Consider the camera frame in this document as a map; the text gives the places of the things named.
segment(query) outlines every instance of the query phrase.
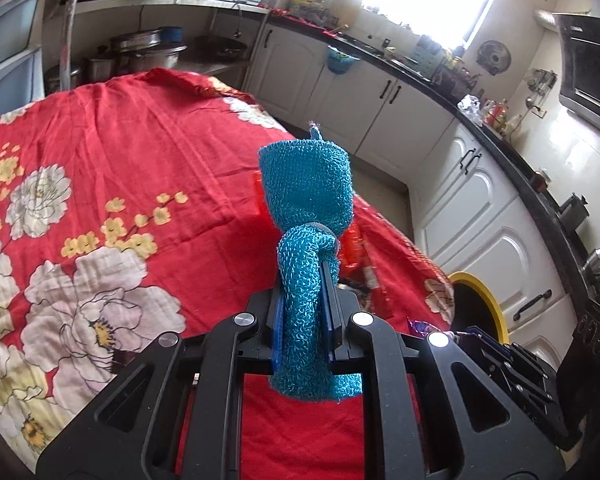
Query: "blue cloth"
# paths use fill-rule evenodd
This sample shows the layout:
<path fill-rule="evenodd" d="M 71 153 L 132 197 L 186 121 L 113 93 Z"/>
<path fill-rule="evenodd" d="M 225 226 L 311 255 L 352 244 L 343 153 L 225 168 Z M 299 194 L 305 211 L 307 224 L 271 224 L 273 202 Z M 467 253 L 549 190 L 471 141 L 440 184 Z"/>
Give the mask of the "blue cloth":
<path fill-rule="evenodd" d="M 281 140 L 260 150 L 269 212 L 284 232 L 278 267 L 285 289 L 282 362 L 270 384 L 302 400 L 341 400 L 362 392 L 360 375 L 334 376 L 322 351 L 319 263 L 338 278 L 337 239 L 353 216 L 349 157 L 332 142 Z"/>

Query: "red tablecloth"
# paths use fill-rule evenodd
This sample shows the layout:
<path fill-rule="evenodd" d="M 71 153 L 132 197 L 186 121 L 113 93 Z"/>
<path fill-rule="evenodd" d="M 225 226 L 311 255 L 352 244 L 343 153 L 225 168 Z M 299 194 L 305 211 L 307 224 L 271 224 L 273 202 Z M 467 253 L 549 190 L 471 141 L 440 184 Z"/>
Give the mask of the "red tablecloth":
<path fill-rule="evenodd" d="M 276 274 L 259 147 L 291 136 L 214 78 L 156 69 L 0 118 L 0 432 L 33 468 L 112 377 L 115 348 L 207 332 Z M 448 325 L 450 285 L 356 198 L 387 307 Z M 242 477 L 362 478 L 361 399 L 302 403 L 247 377 Z"/>

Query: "cabinet panel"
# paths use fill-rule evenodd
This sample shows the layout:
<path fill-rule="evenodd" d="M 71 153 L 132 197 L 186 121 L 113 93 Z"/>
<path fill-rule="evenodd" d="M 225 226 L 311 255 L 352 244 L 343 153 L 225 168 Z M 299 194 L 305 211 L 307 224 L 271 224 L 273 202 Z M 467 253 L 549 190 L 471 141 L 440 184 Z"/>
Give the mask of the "cabinet panel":
<path fill-rule="evenodd" d="M 481 153 L 414 227 L 416 245 L 439 266 L 466 247 L 516 197 L 496 161 Z"/>
<path fill-rule="evenodd" d="M 325 139 L 355 153 L 395 81 L 364 61 L 354 63 L 346 74 L 325 68 L 302 122 L 317 122 Z"/>
<path fill-rule="evenodd" d="M 267 27 L 247 91 L 269 114 L 302 127 L 302 114 L 326 57 L 324 43 L 280 27 Z"/>
<path fill-rule="evenodd" d="M 511 332 L 509 337 L 557 370 L 571 345 L 571 335 L 577 322 L 571 298 L 565 296 L 545 312 Z"/>
<path fill-rule="evenodd" d="M 546 310 L 564 296 L 562 283 L 544 241 L 516 198 L 470 244 L 442 265 L 446 274 L 469 272 L 486 285 L 513 330 Z M 524 311 L 518 322 L 513 315 L 527 301 L 548 288 L 552 296 Z"/>
<path fill-rule="evenodd" d="M 414 224 L 419 224 L 462 176 L 461 159 L 464 157 L 466 165 L 479 148 L 475 137 L 454 120 L 408 184 Z"/>
<path fill-rule="evenodd" d="M 408 185 L 452 120 L 433 99 L 398 81 L 356 155 Z"/>

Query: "black microwave oven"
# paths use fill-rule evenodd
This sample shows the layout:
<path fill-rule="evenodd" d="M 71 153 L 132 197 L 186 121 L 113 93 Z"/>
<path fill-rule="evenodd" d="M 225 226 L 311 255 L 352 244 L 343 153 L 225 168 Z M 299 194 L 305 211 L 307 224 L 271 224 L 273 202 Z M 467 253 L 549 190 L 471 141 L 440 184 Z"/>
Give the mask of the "black microwave oven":
<path fill-rule="evenodd" d="M 556 14 L 562 50 L 560 103 L 600 129 L 600 18 Z"/>

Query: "black countertop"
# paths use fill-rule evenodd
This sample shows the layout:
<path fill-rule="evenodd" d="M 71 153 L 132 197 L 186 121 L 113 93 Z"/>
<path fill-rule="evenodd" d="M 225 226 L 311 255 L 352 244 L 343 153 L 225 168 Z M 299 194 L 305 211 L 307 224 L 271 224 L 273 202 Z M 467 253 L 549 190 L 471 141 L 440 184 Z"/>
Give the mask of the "black countertop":
<path fill-rule="evenodd" d="M 557 203 L 549 192 L 538 193 L 529 184 L 529 178 L 534 170 L 526 163 L 522 156 L 513 147 L 499 139 L 486 127 L 479 127 L 465 117 L 456 104 L 450 102 L 439 94 L 429 82 L 406 70 L 400 69 L 393 63 L 373 56 L 341 38 L 333 38 L 323 33 L 321 28 L 305 25 L 296 20 L 290 20 L 283 16 L 270 16 L 268 22 L 272 25 L 286 28 L 310 36 L 326 44 L 336 46 L 342 52 L 359 57 L 366 62 L 384 70 L 388 74 L 400 79 L 408 85 L 418 89 L 429 98 L 448 110 L 458 119 L 483 148 L 496 160 L 502 171 L 509 177 L 516 188 L 520 199 L 525 204 L 531 218 L 536 224 L 544 243 L 547 246 L 560 281 L 564 290 L 570 295 L 573 307 L 578 317 L 587 311 L 597 313 L 600 319 L 600 305 L 596 301 L 596 288 L 599 283 L 590 283 L 581 272 L 582 265 L 587 256 L 587 251 L 580 238 L 576 234 L 567 234 L 558 220 L 556 213 Z"/>

